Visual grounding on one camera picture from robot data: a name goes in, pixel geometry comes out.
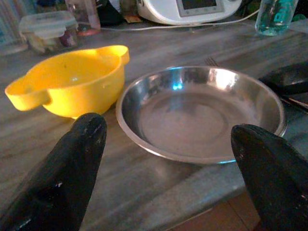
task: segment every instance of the blue liquid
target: blue liquid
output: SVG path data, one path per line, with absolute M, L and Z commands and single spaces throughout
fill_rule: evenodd
M 256 31 L 262 35 L 283 34 L 289 27 L 298 0 L 262 0 Z

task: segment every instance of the stainless steel bowl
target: stainless steel bowl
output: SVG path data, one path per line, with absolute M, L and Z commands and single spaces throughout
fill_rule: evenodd
M 234 161 L 231 128 L 247 123 L 283 135 L 283 105 L 258 80 L 210 66 L 173 67 L 145 75 L 124 91 L 116 115 L 145 150 L 196 164 Z

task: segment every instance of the countertop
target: countertop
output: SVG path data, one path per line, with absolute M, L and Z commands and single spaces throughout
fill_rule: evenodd
M 107 31 L 81 38 L 79 49 L 113 44 L 129 47 L 126 83 L 175 65 L 220 66 L 255 78 L 308 57 L 308 34 L 289 30 L 278 37 L 255 33 L 253 22 L 147 31 Z M 42 160 L 73 120 L 45 109 L 17 111 L 5 87 L 48 56 L 31 50 L 0 58 L 0 208 L 28 171 Z M 308 116 L 285 104 L 284 137 L 308 156 Z M 116 121 L 115 107 L 104 114 L 106 148 L 82 231 L 167 230 L 244 191 L 236 163 L 198 166 L 163 159 L 133 143 Z

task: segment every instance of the power cord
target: power cord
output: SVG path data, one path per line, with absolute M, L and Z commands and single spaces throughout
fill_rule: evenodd
M 170 28 L 185 28 L 185 27 L 198 27 L 198 26 L 216 26 L 216 25 L 225 25 L 225 24 L 233 24 L 242 22 L 259 12 L 260 9 L 256 10 L 252 14 L 248 15 L 245 18 L 230 21 L 230 22 L 221 22 L 221 23 L 200 23 L 200 24 L 193 24 L 193 25 L 180 25 L 180 26 L 151 26 L 145 28 L 131 28 L 131 29 L 116 29 L 116 28 L 107 28 L 101 27 L 102 30 L 113 30 L 113 31 L 142 31 L 142 30 L 153 30 L 153 29 L 170 29 Z

